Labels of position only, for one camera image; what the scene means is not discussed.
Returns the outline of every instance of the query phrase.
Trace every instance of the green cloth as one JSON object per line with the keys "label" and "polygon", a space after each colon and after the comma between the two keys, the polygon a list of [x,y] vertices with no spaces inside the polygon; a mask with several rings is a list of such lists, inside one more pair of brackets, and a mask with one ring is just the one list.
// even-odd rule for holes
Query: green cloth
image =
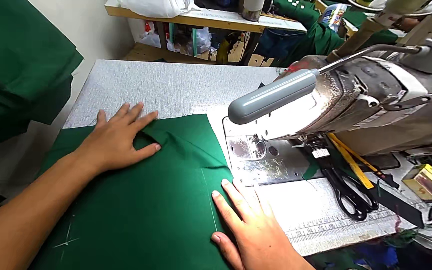
{"label": "green cloth", "polygon": [[271,63],[272,67],[288,67],[306,55],[328,55],[344,42],[344,39],[329,29],[327,24],[318,23],[319,11],[315,10],[313,3],[304,0],[292,1],[297,2],[296,7],[286,0],[275,0],[274,3],[277,2],[280,7],[277,14],[301,22],[308,31],[288,56],[284,59],[275,59]]}
{"label": "green cloth", "polygon": [[[61,130],[41,172],[92,130]],[[154,141],[162,146],[154,156],[90,182],[30,268],[228,268],[210,241],[214,231],[225,231],[211,192],[224,194],[221,179],[232,176],[206,115],[155,120],[137,134],[134,146]]]}
{"label": "green cloth", "polygon": [[27,0],[0,0],[0,141],[51,124],[68,101],[75,46]]}

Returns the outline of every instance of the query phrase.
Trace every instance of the black scissors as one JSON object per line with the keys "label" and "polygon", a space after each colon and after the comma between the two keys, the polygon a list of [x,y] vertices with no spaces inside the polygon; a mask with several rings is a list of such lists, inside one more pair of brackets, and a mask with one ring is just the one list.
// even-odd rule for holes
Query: black scissors
{"label": "black scissors", "polygon": [[[378,210],[379,204],[369,190],[358,179],[354,179],[345,171],[334,165],[327,148],[327,140],[317,136],[311,139],[308,138],[305,150],[311,155],[313,155],[316,150],[319,150],[320,154],[315,156],[316,162],[321,169],[322,175],[328,179],[329,184],[333,187],[339,207],[349,218],[355,221],[363,221],[366,219],[368,213]],[[345,182],[345,179],[354,184],[357,190],[368,198],[369,202],[354,191]],[[343,204],[343,199],[352,205],[354,212],[346,208]]]}

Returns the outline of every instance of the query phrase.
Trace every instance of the forearm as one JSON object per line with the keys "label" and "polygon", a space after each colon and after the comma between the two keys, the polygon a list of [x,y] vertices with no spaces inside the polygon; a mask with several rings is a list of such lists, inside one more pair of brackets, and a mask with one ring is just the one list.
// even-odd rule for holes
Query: forearm
{"label": "forearm", "polygon": [[58,160],[21,194],[0,207],[0,269],[25,269],[67,210],[98,172],[75,154]]}

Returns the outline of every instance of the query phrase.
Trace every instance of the table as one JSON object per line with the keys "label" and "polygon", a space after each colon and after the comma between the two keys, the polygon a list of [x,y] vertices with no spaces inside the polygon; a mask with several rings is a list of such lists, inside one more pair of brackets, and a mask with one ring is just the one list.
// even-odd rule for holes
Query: table
{"label": "table", "polygon": [[[97,60],[63,128],[94,125],[99,109],[111,117],[125,101],[143,101],[143,114],[159,110],[159,118],[204,114],[212,108],[228,106],[260,83],[272,82],[281,72],[281,68],[269,67]],[[217,127],[213,126],[213,130],[217,137],[221,136]],[[398,159],[401,168],[385,172],[393,174],[401,190],[394,190],[385,182],[381,182],[381,187],[427,217],[429,204],[401,183],[412,164],[401,156]],[[376,181],[374,175],[367,176]],[[346,217],[326,178],[261,188],[293,247],[303,256],[395,233],[398,217],[382,205],[365,221]],[[403,219],[399,227],[415,226]]]}
{"label": "table", "polygon": [[[118,0],[107,0],[104,6],[107,14],[111,16],[155,21],[159,33],[164,33],[163,22],[250,32],[248,44],[239,62],[241,65],[248,65],[265,28],[306,32],[306,28],[300,22],[275,16],[261,16],[259,21],[248,21],[235,12],[201,9],[191,10],[174,18],[148,18],[121,7]],[[163,34],[160,35],[159,41],[161,42],[161,48],[166,48],[166,39]]]}

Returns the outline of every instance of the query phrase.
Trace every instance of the yellow box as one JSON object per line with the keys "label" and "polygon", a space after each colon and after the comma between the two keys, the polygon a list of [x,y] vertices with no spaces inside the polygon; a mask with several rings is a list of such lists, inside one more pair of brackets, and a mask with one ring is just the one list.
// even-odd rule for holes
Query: yellow box
{"label": "yellow box", "polygon": [[414,178],[418,174],[424,174],[432,181],[432,166],[429,164],[416,165],[411,169],[403,179]]}
{"label": "yellow box", "polygon": [[432,203],[432,193],[429,192],[422,184],[414,179],[405,179],[403,183],[406,184],[416,195],[424,202]]}
{"label": "yellow box", "polygon": [[405,183],[423,201],[432,202],[432,166],[414,166],[403,178]]}

